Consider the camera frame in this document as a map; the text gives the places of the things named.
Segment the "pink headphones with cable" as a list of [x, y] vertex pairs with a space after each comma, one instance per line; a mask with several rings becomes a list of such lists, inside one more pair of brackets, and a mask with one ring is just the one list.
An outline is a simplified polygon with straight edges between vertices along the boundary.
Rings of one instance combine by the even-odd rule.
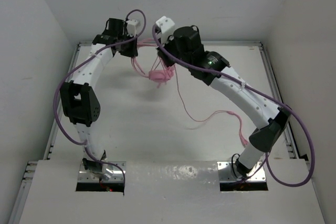
[[180, 97], [180, 100], [182, 102], [184, 111], [186, 112], [187, 116], [193, 120], [194, 122], [197, 123], [206, 123], [208, 122], [211, 118], [213, 118], [215, 115], [220, 114], [220, 113], [226, 113], [228, 115], [234, 116], [235, 118], [238, 119], [239, 121], [239, 129], [238, 129], [238, 137], [240, 139], [240, 142], [242, 144], [243, 147], [246, 147], [246, 145], [248, 144], [247, 139], [243, 136], [242, 133], [242, 126], [243, 126], [243, 122], [241, 117], [233, 112], [233, 111], [227, 111], [227, 110], [217, 110], [214, 111], [212, 114], [210, 114], [207, 118], [203, 119], [203, 120], [197, 120], [195, 118], [193, 118], [190, 113], [188, 112], [186, 106], [185, 106], [185, 102], [184, 99], [181, 95], [180, 92], [180, 86], [179, 86], [179, 82], [178, 82], [178, 75], [177, 75], [177, 69], [176, 67], [166, 67], [163, 63], [162, 59], [159, 59], [159, 57], [157, 57], [154, 60], [154, 63], [151, 67], [151, 69], [148, 72], [145, 72], [142, 67], [140, 66], [140, 64], [138, 63], [138, 61], [136, 60], [135, 57], [131, 58], [131, 65], [133, 70], [140, 75], [143, 78], [146, 78], [154, 83], [157, 84], [157, 88], [159, 88], [161, 85], [163, 84], [167, 84], [173, 77], [176, 78], [176, 87], [177, 87], [177, 93], [178, 96]]

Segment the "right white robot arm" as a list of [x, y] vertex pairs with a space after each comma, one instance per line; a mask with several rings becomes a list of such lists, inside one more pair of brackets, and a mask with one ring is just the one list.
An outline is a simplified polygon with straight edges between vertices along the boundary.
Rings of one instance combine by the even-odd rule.
[[154, 25], [152, 34], [158, 45], [158, 55], [167, 67], [174, 64], [185, 67], [195, 79], [230, 99], [254, 123], [256, 128], [248, 144], [232, 165], [233, 173], [246, 178], [280, 138], [290, 113], [269, 98], [249, 90], [229, 61], [219, 53], [206, 51], [196, 26], [176, 29], [174, 25]]

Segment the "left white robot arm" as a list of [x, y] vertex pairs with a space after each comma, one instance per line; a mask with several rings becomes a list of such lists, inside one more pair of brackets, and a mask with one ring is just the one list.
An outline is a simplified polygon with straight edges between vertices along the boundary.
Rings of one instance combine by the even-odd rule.
[[94, 88], [116, 53], [126, 57], [138, 55], [136, 35], [139, 27], [140, 21], [136, 19], [109, 18], [104, 31], [92, 42], [88, 63], [76, 70], [60, 88], [63, 113], [75, 126], [79, 142], [83, 144], [83, 166], [95, 174], [105, 172], [106, 152], [91, 135], [91, 126], [101, 112]]

